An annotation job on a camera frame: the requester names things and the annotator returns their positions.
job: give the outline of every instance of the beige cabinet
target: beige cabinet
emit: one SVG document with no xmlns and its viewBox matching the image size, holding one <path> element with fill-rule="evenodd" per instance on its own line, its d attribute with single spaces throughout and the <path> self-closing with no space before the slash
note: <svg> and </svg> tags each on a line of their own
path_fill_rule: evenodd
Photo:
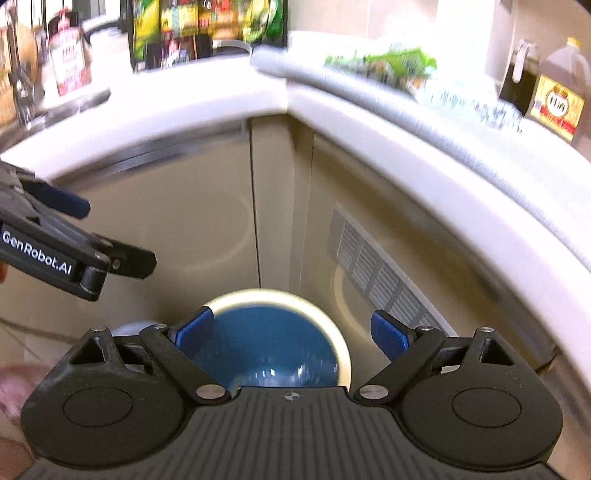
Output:
<svg viewBox="0 0 591 480">
<path fill-rule="evenodd" d="M 352 388 L 388 364 L 369 332 L 376 308 L 410 327 L 430 324 L 449 335 L 472 336 L 478 327 L 492 326 L 534 367 L 543 362 L 517 334 L 515 324 L 523 319 L 516 304 L 491 289 L 454 241 L 396 187 L 315 136 L 295 293 L 341 329 L 352 359 Z M 524 309 L 519 314 L 528 315 Z"/>
<path fill-rule="evenodd" d="M 12 269 L 0 289 L 3 317 L 79 338 L 93 325 L 174 323 L 223 293 L 258 287 L 248 135 L 176 151 L 128 170 L 141 162 L 127 158 L 78 190 L 92 205 L 82 228 L 156 252 L 152 276 L 109 275 L 91 303 Z"/>
</svg>

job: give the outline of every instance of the kitchen sink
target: kitchen sink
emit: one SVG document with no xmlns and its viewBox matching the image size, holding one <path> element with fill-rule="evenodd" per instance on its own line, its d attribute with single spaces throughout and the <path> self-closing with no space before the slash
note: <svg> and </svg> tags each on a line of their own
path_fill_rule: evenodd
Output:
<svg viewBox="0 0 591 480">
<path fill-rule="evenodd" d="M 84 95 L 49 110 L 40 110 L 38 116 L 25 125 L 20 125 L 17 121 L 11 123 L 0 134 L 0 153 L 66 118 L 105 103 L 110 96 L 111 90 L 105 89 Z"/>
</svg>

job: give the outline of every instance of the kitchen counter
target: kitchen counter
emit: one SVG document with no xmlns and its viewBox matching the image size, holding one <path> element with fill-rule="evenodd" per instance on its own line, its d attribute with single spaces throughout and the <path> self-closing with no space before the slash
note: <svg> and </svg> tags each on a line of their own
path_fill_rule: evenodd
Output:
<svg viewBox="0 0 591 480">
<path fill-rule="evenodd" d="M 581 335 L 591 329 L 591 273 L 521 206 L 439 149 L 334 95 L 261 74 L 247 57 L 122 74 L 111 89 L 103 105 L 2 159 L 54 179 L 163 135 L 289 113 L 397 185 L 477 253 L 544 323 L 591 390 L 591 352 Z M 577 168 L 591 169 L 580 155 L 568 155 Z"/>
</svg>

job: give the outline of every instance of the blue bowl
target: blue bowl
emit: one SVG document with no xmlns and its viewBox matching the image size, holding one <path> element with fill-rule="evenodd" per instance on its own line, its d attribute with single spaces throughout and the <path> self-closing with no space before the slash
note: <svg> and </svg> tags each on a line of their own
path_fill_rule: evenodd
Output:
<svg viewBox="0 0 591 480">
<path fill-rule="evenodd" d="M 350 384 L 349 352 L 317 307 L 274 290 L 246 290 L 209 304 L 192 360 L 227 390 Z"/>
</svg>

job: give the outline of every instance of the dark bottle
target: dark bottle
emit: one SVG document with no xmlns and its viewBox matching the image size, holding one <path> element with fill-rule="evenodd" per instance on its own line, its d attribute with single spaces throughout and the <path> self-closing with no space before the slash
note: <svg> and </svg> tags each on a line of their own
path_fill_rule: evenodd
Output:
<svg viewBox="0 0 591 480">
<path fill-rule="evenodd" d="M 538 45 L 527 40 L 520 40 L 517 49 L 511 56 L 509 69 L 499 97 L 515 105 L 521 115 L 525 116 L 530 106 L 539 66 Z"/>
</svg>

